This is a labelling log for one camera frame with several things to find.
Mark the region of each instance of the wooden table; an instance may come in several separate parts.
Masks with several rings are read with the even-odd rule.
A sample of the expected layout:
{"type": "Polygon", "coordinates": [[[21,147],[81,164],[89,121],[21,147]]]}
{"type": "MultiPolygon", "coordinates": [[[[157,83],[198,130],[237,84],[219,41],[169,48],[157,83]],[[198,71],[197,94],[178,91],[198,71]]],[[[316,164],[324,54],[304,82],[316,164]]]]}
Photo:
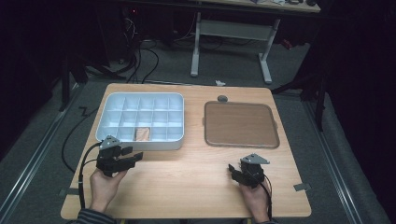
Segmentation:
{"type": "MultiPolygon", "coordinates": [[[[231,179],[228,164],[239,167],[239,159],[257,153],[270,164],[262,165],[273,185],[274,217],[307,217],[311,207],[303,190],[294,185],[302,180],[292,156],[270,90],[265,88],[205,87],[110,84],[100,105],[85,151],[97,143],[96,128],[111,92],[179,92],[185,100],[185,135],[179,150],[146,151],[143,160],[130,169],[120,184],[119,192],[107,209],[116,218],[198,218],[251,217],[246,209],[238,184],[231,179]],[[269,105],[277,123],[280,146],[276,149],[211,147],[204,139],[204,104],[226,95],[229,102],[269,105]]],[[[88,159],[95,159],[93,150],[88,159]]],[[[84,168],[86,204],[91,204],[89,177],[95,162],[84,168]]],[[[78,173],[70,186],[78,188],[78,173]]],[[[67,195],[62,217],[76,218],[80,209],[77,195],[67,195]]]]}

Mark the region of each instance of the sleeve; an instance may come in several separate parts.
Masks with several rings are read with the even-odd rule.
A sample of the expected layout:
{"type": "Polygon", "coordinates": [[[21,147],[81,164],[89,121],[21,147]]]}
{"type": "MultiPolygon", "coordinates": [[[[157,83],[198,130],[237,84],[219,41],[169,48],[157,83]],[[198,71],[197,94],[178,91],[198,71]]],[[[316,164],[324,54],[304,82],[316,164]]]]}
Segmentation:
{"type": "Polygon", "coordinates": [[[256,223],[256,224],[278,224],[278,222],[275,222],[275,221],[265,221],[265,222],[256,223]]]}
{"type": "Polygon", "coordinates": [[[113,217],[93,211],[88,208],[81,209],[78,213],[79,224],[113,224],[116,223],[113,217]]]}

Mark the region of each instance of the small brown object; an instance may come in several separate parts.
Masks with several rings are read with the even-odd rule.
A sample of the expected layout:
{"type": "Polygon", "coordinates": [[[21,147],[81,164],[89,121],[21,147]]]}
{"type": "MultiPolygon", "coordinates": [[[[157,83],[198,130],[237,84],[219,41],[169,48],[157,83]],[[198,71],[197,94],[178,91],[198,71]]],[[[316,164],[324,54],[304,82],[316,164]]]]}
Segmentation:
{"type": "Polygon", "coordinates": [[[134,140],[136,142],[145,142],[149,141],[149,128],[136,128],[136,132],[134,135],[134,140]]]}

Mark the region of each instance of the desk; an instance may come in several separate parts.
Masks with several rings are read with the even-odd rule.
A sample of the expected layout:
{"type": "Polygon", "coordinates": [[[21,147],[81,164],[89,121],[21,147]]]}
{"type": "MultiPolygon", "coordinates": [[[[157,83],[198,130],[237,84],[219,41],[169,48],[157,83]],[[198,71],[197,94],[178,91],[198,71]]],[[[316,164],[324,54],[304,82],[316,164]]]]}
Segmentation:
{"type": "MultiPolygon", "coordinates": [[[[273,186],[275,217],[307,217],[311,208],[305,192],[296,191],[301,184],[282,122],[270,90],[265,88],[170,86],[149,84],[110,84],[99,107],[85,151],[97,143],[95,131],[105,100],[116,91],[179,92],[185,100],[185,135],[179,150],[146,151],[143,160],[122,180],[119,192],[107,209],[116,218],[195,218],[251,217],[238,184],[231,179],[228,164],[238,167],[239,159],[257,153],[271,162],[262,165],[273,186]],[[229,102],[269,105],[277,124],[280,146],[276,149],[211,147],[204,139],[204,105],[226,95],[229,102]]],[[[97,157],[93,150],[88,160],[97,157]]],[[[89,177],[95,163],[84,168],[86,204],[91,204],[89,177]]],[[[78,188],[78,174],[70,185],[78,188]]],[[[62,217],[76,218],[79,211],[77,195],[67,195],[62,217]]]]}
{"type": "MultiPolygon", "coordinates": [[[[280,4],[273,3],[272,1],[269,0],[258,4],[255,4],[248,0],[200,0],[199,3],[201,4],[202,2],[223,4],[223,5],[235,5],[241,7],[262,7],[262,8],[290,10],[290,11],[298,11],[298,12],[314,12],[314,13],[320,12],[320,8],[318,7],[318,5],[314,5],[313,7],[310,7],[309,5],[306,4],[306,2],[303,2],[298,5],[291,5],[286,3],[283,6],[281,6],[280,4]]],[[[195,46],[192,54],[191,76],[192,77],[198,76],[200,36],[218,35],[225,37],[266,41],[266,46],[264,47],[262,53],[259,54],[259,61],[262,67],[262,75],[264,77],[265,83],[271,84],[272,79],[271,79],[270,71],[268,69],[267,57],[270,52],[271,46],[274,42],[274,38],[279,23],[280,23],[280,19],[276,19],[272,26],[253,25],[253,24],[245,24],[245,23],[226,22],[226,21],[201,20],[201,13],[198,12],[196,25],[195,25],[195,46]]]]}

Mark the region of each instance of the metal rail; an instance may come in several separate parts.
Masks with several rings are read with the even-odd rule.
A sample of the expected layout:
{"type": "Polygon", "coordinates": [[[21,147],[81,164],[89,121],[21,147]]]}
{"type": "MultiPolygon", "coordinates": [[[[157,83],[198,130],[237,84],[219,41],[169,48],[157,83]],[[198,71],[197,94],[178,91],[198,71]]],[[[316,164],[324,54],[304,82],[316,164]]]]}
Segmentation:
{"type": "Polygon", "coordinates": [[[0,208],[0,223],[8,223],[21,197],[23,196],[26,189],[29,187],[30,182],[32,181],[35,173],[40,167],[41,162],[46,157],[53,136],[55,135],[62,121],[64,120],[64,117],[67,114],[70,106],[74,103],[77,96],[81,93],[82,89],[83,86],[78,86],[77,84],[73,87],[74,91],[72,93],[72,99],[70,103],[63,111],[59,112],[55,120],[47,129],[43,139],[35,150],[34,155],[27,163],[11,192],[8,194],[6,200],[3,202],[0,208]]]}
{"type": "Polygon", "coordinates": [[[334,183],[341,204],[344,206],[349,222],[354,224],[363,223],[363,221],[361,220],[361,215],[359,214],[359,211],[353,201],[347,183],[344,181],[344,178],[341,175],[340,170],[338,169],[337,163],[335,162],[335,159],[332,155],[326,137],[324,133],[318,129],[318,126],[315,122],[315,109],[309,102],[303,102],[303,107],[305,109],[305,112],[308,114],[309,120],[311,121],[313,128],[316,131],[318,140],[321,144],[326,166],[329,169],[329,174],[332,178],[332,182],[334,183]]]}

